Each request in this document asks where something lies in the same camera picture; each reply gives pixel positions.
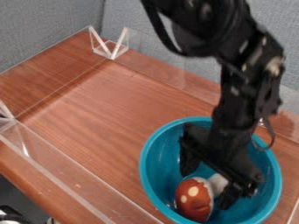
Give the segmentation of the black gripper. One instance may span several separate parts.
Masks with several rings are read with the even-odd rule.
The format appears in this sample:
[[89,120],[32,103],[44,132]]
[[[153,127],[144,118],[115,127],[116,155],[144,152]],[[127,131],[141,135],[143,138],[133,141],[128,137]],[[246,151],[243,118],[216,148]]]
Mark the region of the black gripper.
[[228,210],[240,197],[252,197],[264,181],[258,165],[248,155],[252,129],[223,128],[216,122],[207,128],[195,122],[183,124],[180,173],[191,175],[204,162],[227,180],[216,204]]

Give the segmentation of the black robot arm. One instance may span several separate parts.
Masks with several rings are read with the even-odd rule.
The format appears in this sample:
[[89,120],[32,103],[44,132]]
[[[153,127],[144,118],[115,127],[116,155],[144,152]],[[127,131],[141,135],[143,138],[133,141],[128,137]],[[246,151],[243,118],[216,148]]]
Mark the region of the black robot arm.
[[207,164],[227,180],[219,208],[251,197],[264,182],[248,156],[260,121],[282,105],[279,87],[286,71],[284,48],[258,23],[247,0],[140,0],[167,49],[189,58],[212,57],[222,66],[220,98],[211,127],[183,125],[180,172]]

